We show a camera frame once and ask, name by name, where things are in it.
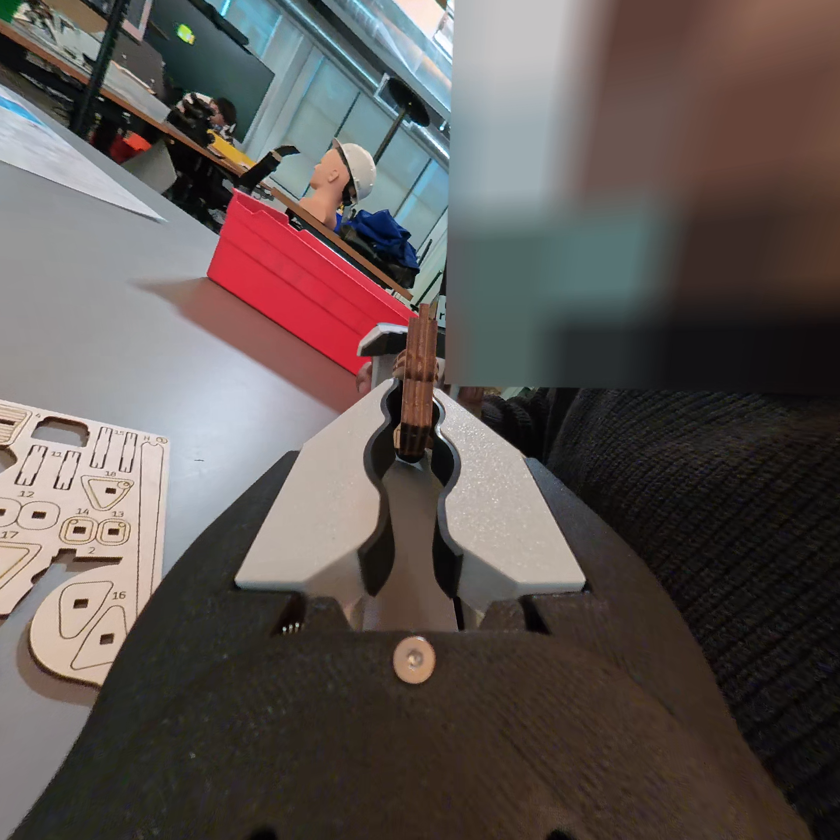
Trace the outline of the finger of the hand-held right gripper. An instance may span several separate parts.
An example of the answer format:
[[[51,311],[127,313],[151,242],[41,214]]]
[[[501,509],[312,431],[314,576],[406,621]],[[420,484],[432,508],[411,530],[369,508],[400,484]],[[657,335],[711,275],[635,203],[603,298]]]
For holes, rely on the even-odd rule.
[[[379,323],[360,341],[359,359],[373,361],[371,389],[393,378],[397,356],[406,349],[407,332],[406,325]]]

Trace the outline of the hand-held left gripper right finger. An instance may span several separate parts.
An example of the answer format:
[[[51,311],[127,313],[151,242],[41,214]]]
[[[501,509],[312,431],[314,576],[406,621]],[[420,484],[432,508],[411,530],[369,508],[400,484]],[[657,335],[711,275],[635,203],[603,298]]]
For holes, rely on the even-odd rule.
[[[431,440],[441,590],[472,611],[582,592],[585,573],[523,454],[438,389]]]

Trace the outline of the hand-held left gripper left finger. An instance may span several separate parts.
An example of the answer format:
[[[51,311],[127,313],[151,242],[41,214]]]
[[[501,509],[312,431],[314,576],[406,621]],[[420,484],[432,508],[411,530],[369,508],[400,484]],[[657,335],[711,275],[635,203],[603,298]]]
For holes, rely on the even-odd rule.
[[[395,559],[383,478],[400,383],[387,380],[312,437],[251,543],[235,582],[242,590],[307,596],[374,596]]]

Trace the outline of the wooden model assembly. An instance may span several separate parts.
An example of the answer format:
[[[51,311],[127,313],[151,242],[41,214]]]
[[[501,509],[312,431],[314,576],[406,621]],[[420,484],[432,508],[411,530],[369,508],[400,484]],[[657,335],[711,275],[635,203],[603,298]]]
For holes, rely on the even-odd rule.
[[[432,430],[437,341],[437,304],[421,304],[407,328],[401,419],[394,432],[395,453],[408,464],[424,455]]]

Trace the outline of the person's right forearm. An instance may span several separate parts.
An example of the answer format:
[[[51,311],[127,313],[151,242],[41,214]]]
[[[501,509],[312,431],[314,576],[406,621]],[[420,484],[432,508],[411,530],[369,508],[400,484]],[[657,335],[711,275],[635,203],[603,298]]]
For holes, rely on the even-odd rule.
[[[487,388],[479,417],[525,457],[546,464],[567,411],[560,389],[526,389],[504,398]]]

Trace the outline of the grey desk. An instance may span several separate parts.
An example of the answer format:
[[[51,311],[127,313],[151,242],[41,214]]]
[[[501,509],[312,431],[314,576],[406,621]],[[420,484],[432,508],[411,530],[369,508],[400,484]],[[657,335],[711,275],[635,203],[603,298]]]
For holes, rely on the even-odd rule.
[[[389,412],[356,374],[209,280],[216,246],[10,164],[2,173],[2,397],[165,438],[164,561],[96,702],[61,730],[41,695],[2,704],[6,838],[411,838],[399,815],[431,752],[396,677],[404,635],[363,635],[364,605],[235,578],[292,490],[303,446],[373,410],[363,468],[388,470]],[[195,234],[186,228],[194,224]]]

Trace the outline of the wooden table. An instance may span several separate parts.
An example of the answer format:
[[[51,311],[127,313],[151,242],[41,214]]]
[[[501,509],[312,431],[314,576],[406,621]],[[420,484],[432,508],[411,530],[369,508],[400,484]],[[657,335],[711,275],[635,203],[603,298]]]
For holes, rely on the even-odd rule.
[[[402,298],[405,302],[411,303],[414,300],[413,294],[410,290],[401,287],[393,278],[390,278],[386,273],[381,271],[374,263],[364,257],[364,255],[351,244],[341,239],[334,231],[321,224],[308,211],[303,209],[298,203],[292,200],[287,194],[280,189],[267,185],[268,193],[277,200],[283,207],[288,210],[294,217],[301,221],[307,229],[310,229],[313,235],[316,235],[326,242],[330,243],[332,249],[337,249],[350,262],[359,266],[372,279],[375,279],[381,286],[390,289],[395,295]]]

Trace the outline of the blue jacket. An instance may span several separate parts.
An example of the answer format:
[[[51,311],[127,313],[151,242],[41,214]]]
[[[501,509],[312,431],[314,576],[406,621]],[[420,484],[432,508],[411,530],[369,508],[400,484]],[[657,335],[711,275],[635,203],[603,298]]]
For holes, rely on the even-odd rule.
[[[348,213],[334,231],[400,286],[413,284],[419,271],[417,252],[409,231],[388,210]]]

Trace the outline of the red storage bin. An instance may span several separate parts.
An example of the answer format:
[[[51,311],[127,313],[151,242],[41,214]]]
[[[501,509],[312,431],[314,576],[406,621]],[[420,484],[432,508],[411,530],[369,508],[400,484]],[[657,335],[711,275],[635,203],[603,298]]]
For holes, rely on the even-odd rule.
[[[288,216],[234,191],[206,276],[346,371],[379,323],[415,316]]]

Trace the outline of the mannequin head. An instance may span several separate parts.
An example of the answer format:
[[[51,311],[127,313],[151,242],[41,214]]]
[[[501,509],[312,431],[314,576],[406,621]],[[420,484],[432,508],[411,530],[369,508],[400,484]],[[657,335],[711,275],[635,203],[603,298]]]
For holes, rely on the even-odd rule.
[[[334,230],[338,215],[351,207],[354,199],[354,181],[343,153],[334,144],[316,164],[307,194],[299,206],[324,227]]]

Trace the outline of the white safety helmet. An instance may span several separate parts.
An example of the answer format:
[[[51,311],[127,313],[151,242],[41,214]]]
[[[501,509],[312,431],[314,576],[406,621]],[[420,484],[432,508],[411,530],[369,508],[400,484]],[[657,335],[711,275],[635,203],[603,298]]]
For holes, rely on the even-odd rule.
[[[339,153],[349,180],[343,189],[343,204],[356,205],[370,195],[375,186],[376,168],[373,156],[357,143],[332,139],[332,148]]]

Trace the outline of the cut-out wooden puzzle sheet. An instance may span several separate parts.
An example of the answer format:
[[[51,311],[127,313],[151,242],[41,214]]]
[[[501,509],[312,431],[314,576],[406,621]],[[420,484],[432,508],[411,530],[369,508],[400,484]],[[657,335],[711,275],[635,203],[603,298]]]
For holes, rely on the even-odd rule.
[[[100,687],[161,582],[169,442],[2,401],[1,445],[2,617],[53,561],[85,564],[42,601],[28,648],[51,675]]]

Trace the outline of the person's black sweater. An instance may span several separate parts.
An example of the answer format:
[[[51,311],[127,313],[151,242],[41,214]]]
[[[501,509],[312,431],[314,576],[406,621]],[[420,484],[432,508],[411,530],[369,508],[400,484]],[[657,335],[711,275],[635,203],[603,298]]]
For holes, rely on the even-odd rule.
[[[838,838],[838,398],[560,393],[546,466],[647,563],[750,748]]]

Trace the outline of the black disc on pole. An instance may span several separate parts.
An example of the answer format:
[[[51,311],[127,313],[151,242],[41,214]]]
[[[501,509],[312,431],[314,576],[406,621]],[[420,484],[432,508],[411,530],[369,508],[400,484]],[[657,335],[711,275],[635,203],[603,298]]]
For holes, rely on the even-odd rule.
[[[393,105],[395,110],[395,118],[390,128],[372,155],[373,162],[378,164],[397,131],[405,122],[414,124],[420,129],[426,129],[431,119],[423,100],[399,77],[385,74],[375,96],[385,104]]]

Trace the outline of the small red box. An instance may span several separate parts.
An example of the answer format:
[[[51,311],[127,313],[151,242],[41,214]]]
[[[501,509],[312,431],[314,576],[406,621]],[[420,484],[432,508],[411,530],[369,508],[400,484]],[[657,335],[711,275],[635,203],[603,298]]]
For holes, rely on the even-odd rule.
[[[118,133],[108,148],[108,156],[112,161],[122,165],[148,151],[151,146],[152,143],[137,133]]]

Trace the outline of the large black screen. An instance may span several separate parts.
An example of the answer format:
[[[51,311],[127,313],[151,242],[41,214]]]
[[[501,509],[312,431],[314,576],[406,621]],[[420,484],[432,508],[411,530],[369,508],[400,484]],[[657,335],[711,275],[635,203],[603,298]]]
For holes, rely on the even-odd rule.
[[[209,2],[155,1],[144,37],[161,55],[173,89],[234,104],[234,136],[245,142],[275,79],[249,50],[246,36]]]

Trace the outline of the printed paper sheet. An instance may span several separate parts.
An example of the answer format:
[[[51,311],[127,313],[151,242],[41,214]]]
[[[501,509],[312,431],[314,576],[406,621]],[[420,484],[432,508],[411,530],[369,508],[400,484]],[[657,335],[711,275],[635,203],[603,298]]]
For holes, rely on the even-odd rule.
[[[1,160],[142,217],[165,220],[90,162],[5,87],[1,87]]]

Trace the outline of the wooden workbench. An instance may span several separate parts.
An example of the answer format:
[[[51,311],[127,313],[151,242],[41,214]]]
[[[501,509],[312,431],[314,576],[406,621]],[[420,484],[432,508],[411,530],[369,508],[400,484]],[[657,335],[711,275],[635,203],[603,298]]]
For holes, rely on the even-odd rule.
[[[90,75],[86,71],[66,60],[53,49],[44,45],[40,40],[30,38],[25,29],[16,24],[2,22],[1,32],[3,37],[15,42],[15,44],[24,49],[28,56],[36,56],[38,61],[49,68],[50,72],[54,74],[61,73],[66,77],[72,78],[77,86],[88,84]],[[97,100],[100,103],[110,102],[114,108],[132,114],[135,118],[171,137],[173,141],[177,141],[193,149],[195,152],[205,156],[208,160],[221,165],[227,171],[237,176],[244,174],[256,166],[255,161],[252,161],[246,154],[237,150],[231,143],[222,140],[211,130],[206,131],[206,137],[210,140],[209,144],[201,145],[194,141],[191,134],[184,134],[173,123],[166,121],[166,119],[157,119],[150,110],[152,103],[148,98],[135,101],[124,97],[111,86],[102,85],[97,95]]]

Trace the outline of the black steel post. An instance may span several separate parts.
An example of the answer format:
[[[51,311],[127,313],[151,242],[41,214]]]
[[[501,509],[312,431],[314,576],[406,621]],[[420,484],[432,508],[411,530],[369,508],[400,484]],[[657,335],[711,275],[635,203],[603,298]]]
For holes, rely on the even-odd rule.
[[[114,1],[110,6],[107,27],[103,33],[92,72],[70,120],[70,131],[86,140],[91,127],[95,101],[102,89],[112,54],[128,11],[130,1]]]

